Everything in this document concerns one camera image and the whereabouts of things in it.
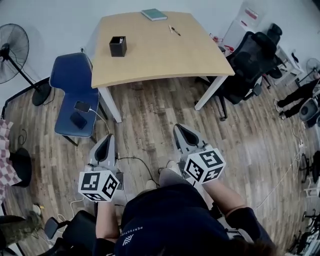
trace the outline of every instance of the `wooden floor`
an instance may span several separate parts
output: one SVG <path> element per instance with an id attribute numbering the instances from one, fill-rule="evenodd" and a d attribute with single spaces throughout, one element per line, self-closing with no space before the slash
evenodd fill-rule
<path id="1" fill-rule="evenodd" d="M 292 128 L 306 145 L 307 156 L 319 145 L 314 130 L 306 131 L 297 117 L 283 121 L 275 111 L 273 98 L 282 99 L 296 88 L 295 84 L 279 84 L 270 90 L 264 86 L 259 97 L 238 105 L 226 102 L 229 117 L 221 122 L 213 99 L 200 111 L 194 110 L 194 101 L 205 88 L 195 84 L 192 77 L 128 83 L 111 87 L 122 123 L 107 122 L 115 134 L 120 157 L 142 158 L 156 180 L 159 167 L 164 167 L 168 160 L 179 159 L 172 133 L 174 125 L 186 124 L 200 131 L 226 160 L 223 181 L 255 209 L 258 220 L 284 250 L 293 234 L 302 228 L 303 211 L 310 207 L 303 194 L 297 163 L 291 167 L 299 151 L 299 140 Z M 57 218 L 58 214 L 71 219 L 70 202 L 82 198 L 77 193 L 79 172 L 87 163 L 93 144 L 89 139 L 81 139 L 79 147 L 74 147 L 55 134 L 62 91 L 56 90 L 54 101 L 39 107 L 32 105 L 32 93 L 29 91 L 11 101 L 5 112 L 5 119 L 14 122 L 11 150 L 19 148 L 18 136 L 25 129 L 27 139 L 23 147 L 33 158 L 30 186 L 9 187 L 5 209 L 8 214 L 23 216 L 32 203 L 38 203 L 44 207 L 43 223 L 52 216 Z M 106 134 L 105 124 L 97 121 L 97 139 Z M 124 172 L 125 192 L 117 203 L 125 204 L 144 189 L 150 175 L 138 160 L 121 160 L 119 166 Z M 73 208 L 75 212 L 81 209 L 92 212 L 92 204 L 86 200 L 74 203 Z M 19 244 L 26 255 L 38 255 L 48 249 L 41 238 L 30 237 Z"/>

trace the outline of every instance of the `black smartphone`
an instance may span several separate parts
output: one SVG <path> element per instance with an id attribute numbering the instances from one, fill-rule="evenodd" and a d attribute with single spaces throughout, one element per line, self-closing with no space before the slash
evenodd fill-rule
<path id="1" fill-rule="evenodd" d="M 75 110 L 79 110 L 85 113 L 88 113 L 90 108 L 91 108 L 91 105 L 82 101 L 77 101 L 74 105 Z"/>
<path id="2" fill-rule="evenodd" d="M 70 116 L 70 120 L 72 123 L 75 124 L 76 127 L 78 127 L 80 130 L 82 130 L 86 124 L 87 124 L 87 120 L 84 119 L 78 112 L 74 112 L 71 116 Z"/>

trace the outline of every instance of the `black pants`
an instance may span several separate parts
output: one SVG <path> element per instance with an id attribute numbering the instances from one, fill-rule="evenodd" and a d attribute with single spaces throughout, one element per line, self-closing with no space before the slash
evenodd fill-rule
<path id="1" fill-rule="evenodd" d="M 300 108 L 302 105 L 313 96 L 313 90 L 317 84 L 318 80 L 314 80 L 312 82 L 309 82 L 297 90 L 295 90 L 293 93 L 289 94 L 285 99 L 279 100 L 278 106 L 280 108 L 283 108 L 287 105 L 289 105 L 292 102 L 295 102 L 297 100 L 302 99 L 298 104 L 293 106 L 291 109 L 284 112 L 286 118 L 290 118 L 294 116 L 295 114 L 298 114 L 300 111 Z"/>

